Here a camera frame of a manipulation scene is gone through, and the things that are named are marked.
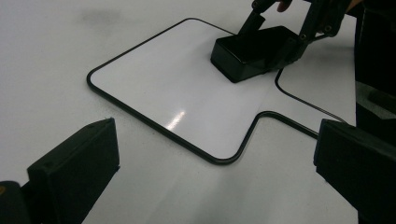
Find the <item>black rounded edge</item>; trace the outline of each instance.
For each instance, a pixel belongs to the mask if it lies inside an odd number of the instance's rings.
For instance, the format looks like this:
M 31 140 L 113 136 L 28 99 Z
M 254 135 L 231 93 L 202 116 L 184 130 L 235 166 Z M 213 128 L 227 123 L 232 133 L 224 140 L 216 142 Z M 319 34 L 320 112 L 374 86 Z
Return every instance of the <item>black rounded edge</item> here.
M 201 150 L 200 148 L 198 148 L 198 147 L 195 146 L 194 144 L 191 144 L 190 142 L 186 141 L 185 139 L 179 137 L 178 135 L 176 135 L 176 134 L 170 132 L 169 130 L 165 129 L 163 126 L 161 126 L 160 124 L 156 123 L 156 122 L 153 121 L 152 119 L 147 118 L 147 117 L 144 116 L 143 114 L 139 113 L 138 111 L 134 110 L 133 108 L 131 108 L 131 107 L 129 107 L 128 105 L 126 105 L 125 103 L 123 103 L 122 101 L 120 101 L 120 100 L 118 100 L 117 98 L 113 97 L 112 95 L 106 93 L 105 91 L 102 91 L 101 89 L 99 89 L 98 87 L 96 87 L 96 86 L 91 82 L 91 77 L 92 77 L 93 73 L 95 73 L 97 70 L 103 68 L 104 66 L 108 65 L 109 63 L 112 63 L 112 62 L 116 61 L 118 58 L 120 58 L 120 57 L 122 57 L 123 55 L 129 53 L 130 51 L 132 51 L 132 50 L 134 50 L 134 49 L 137 49 L 138 47 L 140 47 L 140 46 L 146 44 L 147 42 L 149 42 L 150 40 L 154 39 L 155 37 L 157 37 L 157 36 L 159 36 L 159 35 L 161 35 L 161 34 L 167 32 L 167 31 L 169 31 L 170 29 L 172 29 L 172 28 L 174 28 L 174 27 L 180 25 L 182 22 L 184 22 L 184 21 L 189 21 L 189 20 L 201 21 L 201 22 L 203 22 L 203 23 L 206 23 L 206 24 L 208 24 L 208 25 L 211 25 L 211 26 L 213 26 L 213 27 L 216 27 L 216 28 L 218 28 L 218 29 L 220 29 L 220 30 L 222 30 L 222 31 L 224 31 L 224 32 L 227 32 L 227 33 L 229 33 L 230 35 L 233 35 L 233 33 L 228 32 L 228 31 L 226 31 L 226 30 L 224 30 L 224 29 L 221 29 L 221 28 L 219 28 L 218 26 L 215 26 L 215 25 L 213 25 L 213 24 L 210 24 L 210 23 L 208 23 L 208 22 L 206 22 L 206 21 L 202 21 L 202 20 L 195 19 L 195 18 L 187 18 L 187 19 L 185 19 L 185 20 L 183 20 L 183 21 L 180 21 L 180 22 L 178 22 L 177 24 L 175 24 L 175 25 L 173 25 L 173 26 L 171 26 L 171 27 L 169 27 L 169 28 L 163 30 L 162 32 L 156 34 L 155 36 L 153 36 L 153 37 L 151 37 L 151 38 L 149 38 L 149 39 L 143 41 L 142 43 L 136 45 L 135 47 L 133 47 L 133 48 L 131 48 L 131 49 L 128 49 L 128 50 L 124 51 L 122 54 L 116 56 L 115 58 L 109 60 L 108 62 L 103 63 L 103 64 L 99 65 L 98 67 L 92 69 L 91 72 L 87 75 L 87 83 L 88 83 L 89 87 L 92 88 L 93 91 L 95 91 L 95 92 L 97 92 L 98 94 L 102 95 L 102 96 L 103 96 L 104 98 L 106 98 L 109 102 L 111 102 L 111 103 L 113 103 L 113 104 L 119 106 L 121 109 L 123 109 L 123 110 L 126 111 L 127 113 L 133 115 L 135 118 L 141 120 L 142 122 L 144 122 L 145 124 L 147 124 L 149 127 L 151 127 L 151 128 L 153 128 L 154 130 L 156 130 L 157 132 L 159 132 L 159 133 L 163 134 L 164 136 L 170 138 L 170 139 L 173 140 L 174 142 L 176 142 L 176 143 L 178 143 L 179 145 L 185 147 L 186 149 L 188 149 L 189 151 L 193 152 L 194 154 L 200 156 L 201 158 L 205 159 L 206 161 L 208 161 L 208 162 L 210 162 L 210 163 L 213 163 L 213 164 L 216 164 L 216 165 L 228 165 L 228 164 L 231 164 L 231 163 L 237 161 L 237 159 L 242 155 L 242 152 L 243 152 L 243 150 L 245 149 L 245 146 L 246 146 L 247 143 L 248 143 L 248 139 L 250 138 L 251 134 L 253 133 L 253 130 L 254 130 L 254 128 L 255 128 L 255 126 L 256 126 L 256 124 L 257 124 L 257 122 L 259 121 L 260 118 L 267 117 L 267 118 L 277 119 L 277 120 L 279 120 L 279 121 L 281 121 L 281 122 L 283 122 L 283 123 L 289 125 L 290 127 L 294 128 L 294 129 L 296 129 L 296 130 L 298 130 L 298 131 L 300 131 L 300 132 L 302 132 L 302 133 L 305 133 L 305 134 L 307 134 L 307 135 L 309 135 L 309 136 L 311 136 L 311 137 L 313 137 L 313 138 L 317 138 L 317 137 L 318 137 L 318 134 L 317 134 L 317 133 L 313 132 L 312 130 L 306 128 L 305 126 L 303 126 L 303 125 L 301 125 L 301 124 L 299 124 L 299 123 L 297 123 L 297 122 L 295 122 L 295 121 L 293 121 L 293 120 L 291 120 L 291 119 L 288 119 L 287 117 L 285 117 L 285 116 L 283 116 L 283 115 L 280 115 L 280 114 L 278 114 L 278 113 L 276 113 L 276 112 L 273 112 L 273 111 L 263 111 L 263 112 L 259 113 L 259 114 L 255 117 L 255 119 L 253 120 L 252 124 L 250 125 L 250 127 L 249 127 L 249 129 L 248 129 L 248 131 L 247 131 L 247 134 L 246 134 L 244 140 L 242 141 L 241 146 L 240 146 L 239 149 L 238 149 L 238 151 L 237 151 L 233 156 L 231 156 L 231 157 L 228 158 L 228 159 L 219 159 L 219 158 L 216 158 L 216 157 L 214 157 L 214 156 L 208 154 L 207 152 Z
M 218 27 L 218 26 L 216 26 L 216 25 L 213 25 L 213 24 L 211 24 L 211 23 L 209 23 L 209 22 L 207 22 L 207 21 L 202 21 L 202 20 L 197 19 L 197 18 L 186 18 L 186 19 L 184 19 L 184 20 L 182 20 L 182 21 L 176 23 L 175 25 L 172 25 L 171 27 L 169 27 L 169 28 L 167 28 L 167 29 L 165 29 L 165 30 L 159 32 L 158 34 L 152 36 L 151 38 L 149 38 L 149 39 L 147 39 L 147 40 L 141 42 L 140 44 L 138 44 L 138 45 L 132 47 L 131 49 L 127 49 L 126 51 L 124 51 L 124 52 L 121 53 L 120 55 L 114 57 L 113 59 L 110 59 L 108 62 L 103 63 L 103 64 L 101 64 L 101 65 L 99 65 L 99 66 L 93 68 L 93 69 L 90 71 L 90 73 L 87 75 L 87 83 L 88 83 L 88 86 L 91 87 L 91 88 L 93 88 L 95 91 L 98 91 L 98 92 L 100 92 L 100 93 L 104 93 L 104 92 L 101 91 L 99 88 L 95 87 L 95 86 L 93 85 L 93 83 L 91 82 L 91 77 L 92 77 L 93 73 L 95 73 L 97 70 L 99 70 L 99 69 L 105 67 L 105 66 L 108 65 L 109 63 L 112 63 L 112 62 L 116 61 L 118 58 L 120 58 L 120 57 L 122 57 L 123 55 L 125 55 L 125 54 L 131 52 L 132 50 L 137 49 L 137 48 L 139 48 L 140 46 L 146 44 L 147 42 L 149 42 L 150 40 L 154 39 L 155 37 L 157 37 L 157 36 L 159 36 L 159 35 L 162 35 L 163 33 L 169 31 L 170 29 L 172 29 L 172 28 L 174 28 L 174 27 L 180 25 L 181 23 L 183 23 L 183 22 L 185 22 L 185 21 L 200 21 L 200 22 L 203 22 L 203 23 L 205 23 L 205 24 L 211 25 L 211 26 L 213 26 L 213 27 L 215 27 L 215 28 L 218 28 L 218 29 L 220 29 L 220 30 L 222 30 L 222 31 L 224 31 L 224 32 L 226 32 L 226 33 L 228 33 L 228 34 L 230 34 L 230 35 L 234 35 L 233 33 L 229 32 L 229 31 L 226 31 L 226 30 L 224 30 L 224 29 L 222 29 L 222 28 L 220 28 L 220 27 Z
M 291 93 L 289 93 L 289 92 L 283 90 L 282 87 L 280 87 L 280 85 L 279 85 L 279 79 L 280 79 L 280 76 L 282 75 L 282 72 L 283 72 L 283 68 L 279 69 L 278 72 L 277 72 L 276 78 L 275 78 L 275 85 L 276 85 L 276 87 L 277 87 L 277 89 L 278 89 L 279 91 L 281 91 L 283 94 L 289 96 L 290 98 L 292 98 L 292 99 L 294 99 L 294 100 L 296 100 L 296 101 L 298 101 L 298 102 L 301 102 L 301 103 L 303 103 L 303 104 L 305 104 L 305 105 L 308 105 L 308 106 L 310 106 L 310 107 L 316 109 L 317 111 L 322 112 L 323 114 L 326 114 L 326 115 L 328 115 L 328 116 L 330 116 L 330 117 L 332 117 L 332 118 L 334 118 L 334 119 L 337 119 L 337 120 L 339 120 L 339 121 L 341 121 L 341 122 L 347 124 L 347 122 L 346 122 L 345 120 L 343 120 L 343 119 L 341 119 L 340 117 L 338 117 L 338 116 L 336 116 L 336 115 L 334 115 L 334 114 L 328 112 L 327 110 L 324 110 L 324 109 L 322 109 L 322 108 L 320 108 L 320 107 L 318 107 L 318 106 L 316 106 L 316 105 L 313 105 L 313 104 L 311 104 L 311 103 L 308 103 L 307 101 L 305 101 L 305 100 L 303 100 L 303 99 L 301 99 L 301 98 L 299 98 L 299 97 L 297 97 L 297 96 L 295 96 L 295 95 L 293 95 L 293 94 L 291 94 Z

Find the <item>white table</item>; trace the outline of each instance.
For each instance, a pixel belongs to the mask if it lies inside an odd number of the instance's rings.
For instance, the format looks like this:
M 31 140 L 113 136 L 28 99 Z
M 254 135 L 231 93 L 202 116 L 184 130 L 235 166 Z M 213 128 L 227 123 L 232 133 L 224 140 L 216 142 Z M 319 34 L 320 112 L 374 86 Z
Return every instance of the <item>white table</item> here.
M 356 210 L 316 174 L 316 141 L 289 126 L 261 119 L 242 157 L 217 166 L 86 84 L 94 67 L 185 18 L 236 33 L 251 10 L 249 4 L 3 1 L 0 179 L 23 185 L 30 164 L 86 124 L 113 117 L 121 169 L 84 223 L 357 223 Z M 266 25 L 282 18 L 287 26 L 297 20 L 291 14 L 292 7 L 290 13 L 264 15 Z M 310 100 L 327 105 L 320 98 Z M 354 122 L 353 114 L 341 116 Z

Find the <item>black border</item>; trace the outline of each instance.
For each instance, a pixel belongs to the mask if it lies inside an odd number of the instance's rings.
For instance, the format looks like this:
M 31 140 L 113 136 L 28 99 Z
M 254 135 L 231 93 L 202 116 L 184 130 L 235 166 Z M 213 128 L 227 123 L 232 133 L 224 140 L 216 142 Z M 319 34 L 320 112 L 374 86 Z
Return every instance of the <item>black border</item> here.
M 183 20 L 183 21 L 180 21 L 180 22 L 176 23 L 175 25 L 173 25 L 173 26 L 171 26 L 171 27 L 169 27 L 169 28 L 163 30 L 162 32 L 158 33 L 157 35 L 155 35 L 155 36 L 153 36 L 153 37 L 151 37 L 151 38 L 149 38 L 149 39 L 143 41 L 142 43 L 138 44 L 137 46 L 135 46 L 135 47 L 133 47 L 133 48 L 131 48 L 131 49 L 128 49 L 128 50 L 124 51 L 122 54 L 116 56 L 115 58 L 109 60 L 108 62 L 103 63 L 103 64 L 99 65 L 98 67 L 92 69 L 91 72 L 87 75 L 87 83 L 88 83 L 89 87 L 92 88 L 92 90 L 95 91 L 95 92 L 97 92 L 99 95 L 102 95 L 104 98 L 106 98 L 106 99 L 107 99 L 108 101 L 110 101 L 111 103 L 113 103 L 113 104 L 119 106 L 121 109 L 125 110 L 126 112 L 130 113 L 131 115 L 133 115 L 133 116 L 136 117 L 137 119 L 139 119 L 139 120 L 141 120 L 142 122 L 146 123 L 148 126 L 150 126 L 151 128 L 153 128 L 154 130 L 156 130 L 156 131 L 158 131 L 159 133 L 165 135 L 166 137 L 170 138 L 171 140 L 175 141 L 176 143 L 180 144 L 181 146 L 187 148 L 188 150 L 190 150 L 191 152 L 197 154 L 198 156 L 202 157 L 203 159 L 205 159 L 205 160 L 207 160 L 207 161 L 209 161 L 209 162 L 211 162 L 211 163 L 217 164 L 217 165 L 227 165 L 227 164 L 231 164 L 231 163 L 235 162 L 235 161 L 242 155 L 242 152 L 243 152 L 243 150 L 245 149 L 245 146 L 246 146 L 247 143 L 248 143 L 248 139 L 249 139 L 250 136 L 252 135 L 252 133 L 253 133 L 253 131 L 254 131 L 254 128 L 256 127 L 256 124 L 257 124 L 257 122 L 259 121 L 260 118 L 272 118 L 272 119 L 277 119 L 277 120 L 279 120 L 279 121 L 281 121 L 281 122 L 283 122 L 283 123 L 289 125 L 290 127 L 296 129 L 297 131 L 300 131 L 300 132 L 302 132 L 302 133 L 305 133 L 305 134 L 307 134 L 308 136 L 310 136 L 310 137 L 312 137 L 312 138 L 318 139 L 318 133 L 316 133 L 316 132 L 314 132 L 314 131 L 312 131 L 312 130 L 306 128 L 305 126 L 301 125 L 300 123 L 297 123 L 297 122 L 295 122 L 294 120 L 289 119 L 289 118 L 287 118 L 287 117 L 285 117 L 285 116 L 283 116 L 283 115 L 281 115 L 281 114 L 279 114 L 279 113 L 276 113 L 276 112 L 274 112 L 274 111 L 262 111 L 261 113 L 259 113 L 259 114 L 254 118 L 254 120 L 253 120 L 253 122 L 251 123 L 249 129 L 247 130 L 247 134 L 246 134 L 244 140 L 242 141 L 242 143 L 241 143 L 239 149 L 237 150 L 237 152 L 236 152 L 231 158 L 228 158 L 228 159 L 219 159 L 219 158 L 213 157 L 212 155 L 208 154 L 207 152 L 201 150 L 201 149 L 198 148 L 197 146 L 191 144 L 190 142 L 186 141 L 185 139 L 179 137 L 178 135 L 176 135 L 176 134 L 174 134 L 174 133 L 168 131 L 167 129 L 165 129 L 163 126 L 161 126 L 160 124 L 156 123 L 156 122 L 153 121 L 152 119 L 147 118 L 147 117 L 144 116 L 143 114 L 139 113 L 138 111 L 134 110 L 133 108 L 131 108 L 131 107 L 129 107 L 128 105 L 126 105 L 125 103 L 123 103 L 122 101 L 120 101 L 120 100 L 118 100 L 117 98 L 111 96 L 110 94 L 106 93 L 105 91 L 102 91 L 101 89 L 97 88 L 96 86 L 94 86 L 94 85 L 92 84 L 92 82 L 91 82 L 91 76 L 92 76 L 92 74 L 95 73 L 97 70 L 103 68 L 104 66 L 108 65 L 109 63 L 114 62 L 114 61 L 117 60 L 118 58 L 120 58 L 120 57 L 122 57 L 123 55 L 129 53 L 130 51 L 139 48 L 140 46 L 142 46 L 142 45 L 146 44 L 147 42 L 149 42 L 150 40 L 154 39 L 155 37 L 157 37 L 157 36 L 159 36 L 159 35 L 161 35 L 161 34 L 167 32 L 167 31 L 169 31 L 170 29 L 172 29 L 172 28 L 174 28 L 174 27 L 180 25 L 182 22 L 184 22 L 184 21 L 189 21 L 189 20 L 201 21 L 201 22 L 203 22 L 203 23 L 206 23 L 206 24 L 208 24 L 208 25 L 211 25 L 211 26 L 213 26 L 213 27 L 216 27 L 216 28 L 218 28 L 218 29 L 220 29 L 220 30 L 222 30 L 222 31 L 224 31 L 224 32 L 227 32 L 227 33 L 229 33 L 230 35 L 233 35 L 233 33 L 228 32 L 228 31 L 226 31 L 226 30 L 224 30 L 224 29 L 221 29 L 221 28 L 219 28 L 218 26 L 215 26 L 215 25 L 213 25 L 213 24 L 210 24 L 210 23 L 208 23 L 208 22 L 206 22 L 206 21 L 202 21 L 202 20 L 195 19 L 195 18 L 187 18 L 187 19 L 185 19 L 185 20 Z M 307 103 L 307 102 L 305 102 L 305 101 L 303 101 L 303 100 L 301 100 L 301 99 L 299 99 L 299 98 L 297 98 L 297 97 L 295 97 L 295 96 L 293 96 L 293 95 L 291 95 L 291 94 L 289 94 L 289 93 L 283 91 L 283 90 L 279 87 L 279 85 L 277 84 L 277 82 L 278 82 L 278 80 L 279 80 L 279 78 L 280 78 L 280 75 L 281 75 L 282 71 L 283 71 L 283 69 L 279 70 L 279 72 L 278 72 L 278 74 L 277 74 L 277 77 L 276 77 L 276 86 L 278 87 L 278 89 L 279 89 L 280 91 L 282 91 L 283 93 L 287 94 L 289 97 L 291 97 L 291 98 L 293 98 L 293 99 L 296 99 L 296 100 L 298 100 L 298 101 L 300 101 L 300 102 L 303 102 L 303 103 L 306 104 L 306 105 L 309 105 L 309 106 L 312 106 L 312 107 L 314 107 L 314 108 L 316 108 L 316 109 L 319 109 L 319 111 L 321 111 L 321 112 L 324 111 L 324 110 L 322 110 L 322 109 L 320 109 L 320 108 L 318 108 L 318 107 L 316 107 L 316 106 L 314 106 L 314 105 L 311 105 L 311 104 L 309 104 L 309 103 Z

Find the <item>white surface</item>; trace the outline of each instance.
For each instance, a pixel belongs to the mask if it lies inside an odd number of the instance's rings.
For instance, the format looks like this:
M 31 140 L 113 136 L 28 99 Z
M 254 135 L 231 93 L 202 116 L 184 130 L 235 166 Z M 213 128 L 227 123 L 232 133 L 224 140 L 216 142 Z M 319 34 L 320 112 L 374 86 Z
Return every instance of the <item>white surface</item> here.
M 249 5 L 2 1 L 0 179 L 25 184 L 30 164 L 86 124 L 113 117 L 121 169 L 84 223 L 357 223 L 356 211 L 315 173 L 316 142 L 304 134 L 262 120 L 241 160 L 215 166 L 86 84 L 95 66 L 185 18 L 236 33 Z M 298 6 L 294 1 L 282 15 L 269 9 L 268 24 L 273 17 L 292 21 Z
M 353 32 L 343 29 L 341 33 L 338 42 L 353 47 Z M 228 35 L 201 21 L 183 21 L 96 70 L 91 82 L 217 159 L 236 154 L 252 121 L 262 111 L 275 111 L 315 132 L 322 119 L 331 119 L 275 88 L 277 71 L 237 84 L 229 81 L 210 62 L 216 39 Z M 329 43 L 323 40 L 315 44 L 326 49 Z M 317 57 L 309 51 L 296 66 L 285 68 L 288 72 L 286 77 L 281 76 L 282 85 L 353 122 L 353 58 L 340 48 L 325 50 L 329 58 L 337 60 L 327 61 L 326 66 L 333 69 L 324 70 L 319 60 L 310 60 Z M 312 91 L 325 89 L 329 91 Z

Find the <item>black mechanical part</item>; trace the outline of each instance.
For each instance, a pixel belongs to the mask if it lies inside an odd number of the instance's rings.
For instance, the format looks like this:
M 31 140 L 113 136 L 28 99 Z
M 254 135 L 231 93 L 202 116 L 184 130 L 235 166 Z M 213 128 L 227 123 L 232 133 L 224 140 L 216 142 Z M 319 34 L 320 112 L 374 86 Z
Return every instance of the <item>black mechanical part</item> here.
M 351 125 L 321 122 L 314 164 L 368 223 L 396 223 L 396 146 Z
M 11 197 L 15 200 L 8 202 L 14 211 L 23 211 L 25 206 L 33 224 L 82 223 L 119 168 L 115 120 L 100 120 L 33 163 L 27 169 L 29 182 L 20 189 L 14 184 Z M 0 219 L 0 223 L 29 223 L 18 218 Z

